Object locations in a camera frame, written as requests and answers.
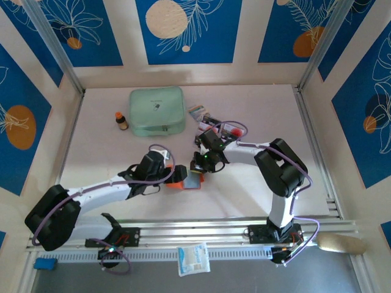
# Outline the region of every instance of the metal bracket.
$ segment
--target metal bracket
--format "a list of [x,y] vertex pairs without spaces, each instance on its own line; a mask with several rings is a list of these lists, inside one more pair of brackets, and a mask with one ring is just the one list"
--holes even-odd
[[[247,229],[249,230],[250,244],[270,244],[276,242],[269,231],[268,225],[250,225]],[[301,225],[293,224],[292,229],[288,232],[288,236],[280,243],[290,244],[294,242],[294,236],[292,236],[291,231],[301,234]]]
[[[121,236],[110,244],[115,245],[116,247],[138,247],[140,241],[140,231],[140,228],[121,228]],[[90,239],[86,240],[85,246],[92,248],[104,247],[104,245]]]

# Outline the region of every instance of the red component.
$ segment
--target red component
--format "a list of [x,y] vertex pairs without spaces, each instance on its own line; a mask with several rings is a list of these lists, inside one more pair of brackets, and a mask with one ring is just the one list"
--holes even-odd
[[241,137],[243,135],[243,131],[239,128],[232,129],[231,133],[237,137]]
[[[203,174],[200,175],[200,181],[201,183],[203,183],[205,181],[204,177],[203,177]],[[167,187],[170,187],[170,188],[177,188],[177,189],[182,189],[182,190],[185,190],[183,188],[183,181],[180,181],[180,182],[177,182],[177,183],[168,183],[166,184]]]
[[[211,129],[211,128],[213,128],[213,127],[212,127],[212,126],[208,126],[208,127],[206,128],[206,130],[209,130],[209,129]],[[219,131],[218,131],[218,129],[214,128],[214,129],[213,129],[213,132],[214,132],[214,133],[218,133]]]

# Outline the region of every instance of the mint green case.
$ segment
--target mint green case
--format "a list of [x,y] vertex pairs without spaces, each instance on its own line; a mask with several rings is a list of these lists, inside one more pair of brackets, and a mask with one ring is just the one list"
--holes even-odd
[[182,89],[133,90],[129,96],[129,124],[136,136],[168,136],[186,125]]

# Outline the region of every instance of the metal frame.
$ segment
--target metal frame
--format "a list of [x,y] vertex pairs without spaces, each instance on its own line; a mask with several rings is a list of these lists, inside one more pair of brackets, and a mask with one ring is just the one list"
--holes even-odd
[[314,74],[314,72],[318,69],[320,62],[323,60],[324,55],[326,55],[327,50],[329,49],[332,41],[335,38],[335,35],[337,34],[343,21],[345,20],[345,17],[347,16],[349,10],[354,4],[354,1],[355,0],[342,0],[337,3],[329,22],[324,28],[324,32],[319,39],[318,44],[313,50],[310,60],[308,61],[307,68],[305,69],[304,74],[300,78],[298,84],[299,91],[301,91],[305,87],[312,74]]
[[[84,93],[84,89],[73,70],[72,64],[67,57],[63,47],[56,38],[49,22],[45,18],[39,5],[35,0],[21,0],[27,15],[32,20],[32,23],[37,28],[41,38],[51,51],[52,55],[60,65],[63,72],[68,76],[76,91]],[[335,187],[332,183],[332,178],[323,160],[320,145],[316,139],[316,132],[311,123],[311,117],[308,112],[305,99],[302,96],[302,89],[318,68],[319,63],[327,52],[332,43],[336,33],[338,32],[346,14],[348,13],[354,0],[339,1],[335,12],[330,18],[324,34],[322,35],[318,46],[316,46],[312,57],[309,60],[303,77],[297,87],[293,87],[296,102],[300,111],[300,115],[307,133],[313,157],[323,176],[323,183],[326,187],[328,198],[327,204],[329,206],[330,215],[315,217],[321,222],[321,231],[331,233],[344,234],[349,236],[359,236],[357,226],[354,221],[344,220],[343,211],[340,207]],[[64,169],[65,160],[71,144],[71,139],[78,121],[80,108],[82,106],[82,99],[78,105],[73,127],[70,133],[70,138],[66,150],[64,151],[64,159],[58,174],[56,182],[58,183]],[[211,250],[220,251],[221,249],[234,249],[236,251],[262,250],[275,244],[269,245],[251,245],[248,237],[244,231],[248,225],[265,224],[265,218],[238,218],[238,219],[213,219],[213,220],[173,220],[173,221],[120,221],[123,226],[137,226],[142,230],[140,238],[140,247],[127,248],[126,251],[132,253],[133,258],[140,261],[147,261],[148,255],[154,251],[164,251],[172,253],[173,249],[178,246],[194,244],[198,242],[207,242]],[[309,222],[300,222],[304,232],[304,239],[314,232],[315,225]],[[37,257],[58,256],[60,262],[86,262],[86,258],[82,256],[96,253],[96,249],[85,248],[84,243],[70,242],[62,248],[54,252],[46,252],[42,248],[27,246],[26,249],[26,263],[23,272],[23,277],[17,292],[30,292],[35,278],[36,271],[32,269],[33,263]],[[224,256],[229,259],[235,259],[235,255]],[[246,256],[250,258],[257,258],[251,253]],[[156,260],[164,261],[171,260],[170,258],[159,257],[155,255]],[[356,271],[357,279],[363,292],[377,292],[376,286],[370,279],[369,269],[365,262],[364,256],[351,257],[354,269]]]
[[35,0],[21,0],[23,9],[26,12],[27,16],[30,18],[32,24],[37,29],[42,40],[45,42],[45,45],[48,47],[50,53],[53,55],[54,59],[60,66],[62,72],[67,75],[69,81],[75,90],[83,94],[84,89],[78,79],[75,71],[73,70],[72,63],[70,62],[67,54],[65,53],[62,45],[60,44],[59,39],[56,37],[56,34],[52,30],[49,21],[46,19],[43,14],[42,9]]

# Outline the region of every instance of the brown glass bottle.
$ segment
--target brown glass bottle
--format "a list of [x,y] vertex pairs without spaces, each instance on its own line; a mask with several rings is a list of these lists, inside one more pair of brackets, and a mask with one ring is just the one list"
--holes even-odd
[[125,117],[122,115],[121,112],[115,113],[115,122],[117,122],[118,127],[121,130],[127,130],[129,128],[128,122],[126,122]]

